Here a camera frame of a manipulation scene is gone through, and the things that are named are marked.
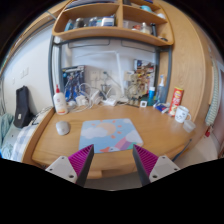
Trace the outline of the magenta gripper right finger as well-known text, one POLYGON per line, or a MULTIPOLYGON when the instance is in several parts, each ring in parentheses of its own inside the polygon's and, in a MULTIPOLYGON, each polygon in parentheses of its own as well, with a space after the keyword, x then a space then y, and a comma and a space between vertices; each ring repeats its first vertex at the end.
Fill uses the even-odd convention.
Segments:
POLYGON ((138 145, 133 146, 133 157, 143 186, 180 170, 167 156, 156 156, 138 145))

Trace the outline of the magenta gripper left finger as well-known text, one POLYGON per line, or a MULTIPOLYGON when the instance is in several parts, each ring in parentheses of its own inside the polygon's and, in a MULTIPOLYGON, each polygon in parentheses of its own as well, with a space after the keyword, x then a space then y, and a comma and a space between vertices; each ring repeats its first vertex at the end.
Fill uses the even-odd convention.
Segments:
POLYGON ((60 156, 46 168, 46 171, 83 187, 93 156, 94 146, 89 145, 69 157, 60 156))

